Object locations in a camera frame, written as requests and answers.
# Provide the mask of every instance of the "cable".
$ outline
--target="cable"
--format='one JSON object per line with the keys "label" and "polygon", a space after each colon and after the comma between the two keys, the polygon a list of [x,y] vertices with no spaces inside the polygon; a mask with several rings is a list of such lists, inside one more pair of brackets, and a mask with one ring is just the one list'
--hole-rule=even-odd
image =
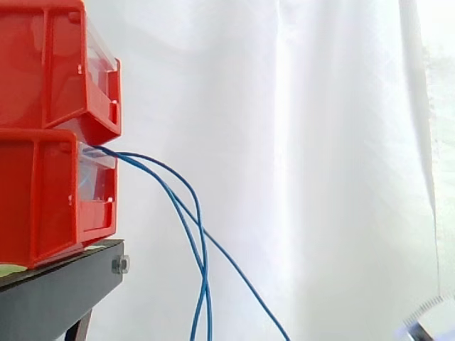
{"label": "cable", "polygon": [[[188,187],[188,189],[190,189],[191,191],[191,194],[194,193],[194,190],[192,189],[192,187],[188,184],[188,182],[186,182],[186,180],[180,175],[178,174],[178,172],[176,172],[174,169],[172,169],[171,167],[169,167],[168,165],[166,165],[165,163],[162,163],[161,161],[158,161],[154,158],[151,158],[151,157],[148,157],[148,156],[144,156],[144,155],[141,155],[141,154],[137,154],[137,153],[119,153],[120,155],[123,155],[123,156],[131,156],[131,157],[135,157],[135,158],[142,158],[144,160],[147,160],[147,161],[150,161],[152,163],[155,163],[156,165],[158,166],[161,166],[162,168],[168,170],[169,172],[171,172],[172,174],[174,174],[178,179],[180,179],[183,183],[186,184],[186,186]],[[185,204],[181,201],[181,199],[174,193],[173,193],[173,196],[175,197],[177,203],[183,208],[183,210],[186,212],[186,214],[191,218],[191,220],[193,220],[193,222],[195,222],[197,225],[198,224],[198,221],[200,222],[200,220],[197,220],[193,214],[191,213],[191,211],[185,206]],[[240,277],[242,278],[242,280],[245,282],[245,284],[247,284],[248,288],[251,290],[252,294],[255,296],[256,300],[259,302],[259,304],[262,306],[262,308],[264,309],[264,311],[268,314],[268,316],[270,317],[270,319],[273,321],[273,323],[277,326],[277,328],[279,329],[280,333],[283,335],[284,339],[289,341],[290,338],[289,336],[287,335],[286,333],[286,330],[283,328],[283,326],[281,325],[281,323],[277,320],[277,318],[274,316],[274,314],[272,313],[272,311],[269,309],[269,307],[267,306],[267,304],[264,302],[264,300],[261,298],[260,294],[257,292],[257,290],[255,289],[255,287],[252,285],[252,283],[250,282],[250,280],[248,279],[248,277],[243,273],[242,269],[238,266],[238,264],[235,262],[235,260],[229,255],[229,253],[215,240],[215,238],[213,238],[208,232],[206,229],[203,229],[203,233],[206,235],[207,238],[209,238],[209,240],[218,248],[218,250],[226,257],[226,259],[231,263],[231,265],[234,267],[234,269],[238,272],[238,274],[240,275]]]}
{"label": "cable", "polygon": [[[111,151],[108,148],[105,148],[105,147],[102,147],[102,146],[96,146],[94,148],[103,151],[105,154],[107,154],[109,156],[113,156],[115,158],[119,158],[120,160],[123,160],[123,161],[129,163],[130,165],[132,165],[132,166],[134,166],[136,168],[139,168],[142,171],[144,171],[144,172],[148,173],[149,175],[153,176],[160,183],[160,185],[163,187],[163,189],[166,191],[166,193],[170,197],[174,207],[176,208],[178,216],[180,217],[180,219],[182,221],[183,227],[185,228],[186,234],[188,236],[188,240],[189,240],[190,245],[191,245],[191,249],[193,250],[194,257],[195,257],[196,262],[198,263],[198,267],[199,267],[199,269],[200,269],[200,271],[201,271],[201,273],[203,275],[203,285],[202,285],[202,288],[201,288],[201,295],[205,294],[205,296],[207,298],[208,340],[212,340],[212,325],[213,325],[213,321],[212,321],[210,289],[209,289],[209,286],[208,286],[208,267],[207,267],[207,263],[203,264],[201,262],[201,260],[200,260],[200,257],[199,257],[199,254],[198,254],[198,250],[197,250],[197,247],[196,247],[196,243],[194,242],[193,235],[191,234],[191,231],[190,231],[190,229],[189,229],[189,227],[188,227],[188,225],[187,225],[187,223],[185,221],[183,213],[181,212],[180,207],[178,205],[178,202],[176,201],[175,193],[167,186],[167,184],[155,172],[153,172],[152,170],[147,168],[144,164],[134,160],[133,158],[130,158],[130,157],[125,156],[125,155],[122,155],[120,153],[116,153],[116,152]],[[201,241],[202,241],[202,244],[203,244],[203,249],[205,249],[205,253],[206,253],[206,245],[205,245],[205,240],[203,238],[202,225],[200,225],[200,226],[201,226],[201,233],[202,233]],[[191,336],[192,338],[190,340],[193,341],[195,336],[196,336],[196,333],[195,333],[194,336],[193,336],[193,333],[192,333],[192,336]]]}
{"label": "cable", "polygon": [[[154,158],[150,158],[145,155],[137,154],[137,153],[118,153],[119,155],[127,156],[127,157],[132,157],[132,158],[142,158],[144,160],[150,161],[152,163],[155,163],[156,165],[166,169],[168,172],[172,173],[174,176],[176,176],[190,191],[191,196],[193,197],[195,206],[196,206],[196,215],[197,215],[197,221],[195,223],[198,225],[199,228],[199,233],[200,233],[200,242],[203,246],[203,258],[204,258],[204,264],[207,263],[207,248],[206,248],[206,243],[204,239],[204,231],[203,231],[203,226],[202,226],[202,217],[200,213],[200,203],[198,199],[198,195],[196,194],[195,190],[193,187],[189,184],[189,182],[182,176],[180,175],[176,170],[172,169],[165,163],[162,163],[161,161],[158,161]],[[208,281],[203,281],[202,288],[200,289],[200,295],[198,299],[198,304],[196,306],[196,311],[193,317],[193,325],[191,328],[191,339],[193,339],[196,336],[196,330],[198,329],[198,320],[199,320],[199,315],[200,315],[200,310],[202,308],[202,303],[203,303],[203,298],[204,298],[204,293],[206,293],[208,287]],[[209,312],[211,311],[211,302],[207,298],[207,314],[209,315]]]}

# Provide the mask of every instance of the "screw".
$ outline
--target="screw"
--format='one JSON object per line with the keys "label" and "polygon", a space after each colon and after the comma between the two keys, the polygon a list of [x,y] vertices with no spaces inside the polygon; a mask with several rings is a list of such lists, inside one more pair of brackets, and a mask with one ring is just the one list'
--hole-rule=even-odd
{"label": "screw", "polygon": [[112,272],[114,274],[127,274],[129,271],[129,256],[118,256],[112,261]]}

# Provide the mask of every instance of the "metal object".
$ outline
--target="metal object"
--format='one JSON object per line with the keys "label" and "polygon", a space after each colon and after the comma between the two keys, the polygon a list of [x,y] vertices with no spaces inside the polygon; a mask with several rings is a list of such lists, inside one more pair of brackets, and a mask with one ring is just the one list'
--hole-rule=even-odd
{"label": "metal object", "polygon": [[50,341],[74,329],[79,339],[68,340],[84,340],[83,317],[123,279],[112,272],[112,261],[123,256],[123,241],[104,240],[96,246],[73,258],[0,278],[0,340]]}
{"label": "metal object", "polygon": [[92,311],[76,322],[65,335],[65,341],[86,341]]}
{"label": "metal object", "polygon": [[114,274],[127,274],[129,272],[129,256],[118,256],[112,261],[112,272]]}

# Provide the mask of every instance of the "blue ethernet cable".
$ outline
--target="blue ethernet cable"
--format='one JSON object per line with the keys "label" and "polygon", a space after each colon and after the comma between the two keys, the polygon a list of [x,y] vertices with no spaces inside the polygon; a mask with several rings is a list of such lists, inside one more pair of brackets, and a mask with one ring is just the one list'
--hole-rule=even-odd
{"label": "blue ethernet cable", "polygon": [[[212,311],[211,311],[211,297],[210,297],[210,289],[208,287],[208,268],[206,265],[204,265],[201,260],[200,260],[200,257],[199,257],[199,254],[198,254],[198,250],[197,250],[197,247],[196,247],[196,243],[194,242],[194,238],[193,238],[193,235],[191,234],[191,231],[185,221],[185,218],[180,210],[180,207],[178,206],[178,203],[176,201],[176,198],[175,198],[175,193],[167,186],[167,184],[155,173],[153,172],[152,170],[150,170],[149,168],[147,168],[144,164],[128,157],[128,156],[124,156],[124,155],[121,155],[119,153],[116,153],[114,151],[111,151],[109,150],[108,148],[105,148],[105,147],[102,147],[102,146],[96,146],[94,147],[96,149],[99,149],[101,150],[102,152],[104,152],[105,154],[109,155],[109,156],[113,156],[115,158],[119,158],[120,160],[123,160],[127,163],[129,163],[130,165],[136,167],[136,168],[139,168],[141,169],[142,171],[148,173],[149,175],[153,176],[159,183],[160,185],[163,187],[163,189],[166,191],[166,193],[168,194],[168,196],[170,197],[174,207],[176,208],[176,211],[178,213],[178,216],[180,217],[181,219],[181,222],[183,224],[183,227],[185,228],[185,231],[186,231],[186,234],[188,236],[188,239],[190,241],[190,245],[191,245],[191,249],[193,250],[193,254],[194,254],[194,257],[196,258],[196,262],[198,263],[198,267],[203,275],[203,287],[201,288],[201,294],[205,294],[206,297],[207,297],[207,307],[208,307],[208,340],[212,340]],[[194,337],[196,336],[196,333],[194,336],[191,336],[192,338],[190,339],[191,341],[194,341]]]}
{"label": "blue ethernet cable", "polygon": [[[119,153],[120,155],[123,155],[123,156],[130,156],[130,157],[134,157],[134,158],[142,158],[144,160],[147,160],[147,161],[150,161],[152,163],[155,163],[156,165],[158,166],[161,166],[162,168],[168,170],[169,172],[171,172],[172,174],[174,174],[179,180],[181,180],[183,183],[185,183],[187,185],[187,187],[189,186],[188,182],[186,182],[186,180],[183,178],[182,175],[180,175],[177,171],[175,171],[174,169],[172,169],[171,167],[169,167],[168,165],[166,165],[165,163],[162,163],[161,161],[158,161],[154,158],[151,158],[151,157],[148,157],[148,156],[144,156],[144,155],[141,155],[141,154],[137,154],[137,153]],[[191,193],[193,194],[194,193],[194,190],[191,188],[191,186],[188,187],[188,189],[190,189]],[[177,203],[183,208],[183,210],[186,212],[186,214],[191,218],[191,220],[193,220],[194,223],[196,223],[198,225],[198,222],[200,222],[200,220],[197,220],[193,214],[191,213],[191,211],[185,206],[185,204],[181,201],[181,199],[177,196],[177,194],[175,194],[173,192],[173,196],[175,197]],[[277,326],[278,330],[280,331],[280,333],[283,335],[284,339],[286,341],[290,341],[290,338],[289,336],[287,335],[287,332],[286,330],[283,328],[283,326],[281,325],[281,323],[277,320],[277,318],[274,316],[273,312],[269,309],[269,307],[267,306],[267,304],[264,302],[264,300],[261,298],[260,294],[257,292],[256,288],[252,285],[251,281],[248,279],[248,277],[243,273],[242,269],[238,266],[238,264],[235,262],[235,260],[231,257],[231,255],[229,254],[229,252],[227,252],[222,246],[220,243],[218,243],[216,241],[215,238],[213,238],[208,232],[206,229],[203,230],[204,234],[206,235],[206,237],[217,247],[217,249],[226,257],[226,259],[231,263],[231,265],[234,267],[234,269],[238,272],[238,274],[240,275],[240,277],[242,278],[242,280],[245,282],[245,284],[248,286],[248,288],[251,290],[252,294],[255,296],[256,300],[259,302],[259,304],[261,305],[261,307],[264,309],[264,311],[268,314],[268,316],[270,317],[270,319],[273,321],[273,323]]]}
{"label": "blue ethernet cable", "polygon": [[[200,203],[198,199],[198,195],[196,194],[195,190],[193,187],[190,185],[190,183],[182,176],[180,175],[177,171],[166,165],[165,163],[162,163],[161,161],[158,161],[154,158],[150,158],[148,156],[144,156],[141,154],[137,153],[119,153],[119,155],[127,156],[130,158],[142,158],[146,161],[150,161],[152,163],[155,163],[156,165],[166,169],[168,172],[172,173],[174,176],[176,176],[190,191],[191,196],[193,197],[195,206],[196,206],[196,215],[197,215],[197,222],[195,222],[198,225],[199,228],[199,233],[200,233],[200,241],[203,246],[203,255],[204,255],[204,264],[207,262],[207,248],[206,248],[206,243],[205,243],[205,238],[204,238],[204,231],[203,231],[203,226],[202,226],[202,217],[200,213]],[[196,311],[193,317],[193,325],[191,327],[191,337],[194,338],[196,336],[196,330],[198,329],[198,321],[199,321],[199,315],[200,315],[200,310],[202,308],[203,304],[203,298],[204,298],[204,293],[206,293],[207,290],[210,290],[208,288],[208,281],[203,281],[202,288],[200,289],[200,295],[198,299],[198,304],[196,306]],[[209,315],[211,313],[211,301],[207,299],[207,314]]]}

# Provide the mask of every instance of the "red storage drawer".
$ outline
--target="red storage drawer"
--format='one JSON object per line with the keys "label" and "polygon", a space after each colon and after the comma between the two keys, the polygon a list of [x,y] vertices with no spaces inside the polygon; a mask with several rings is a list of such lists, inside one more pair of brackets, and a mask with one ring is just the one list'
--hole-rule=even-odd
{"label": "red storage drawer", "polygon": [[117,160],[71,131],[0,129],[0,264],[34,268],[116,231]]}
{"label": "red storage drawer", "polygon": [[120,136],[120,63],[81,0],[0,0],[0,32],[0,128]]}

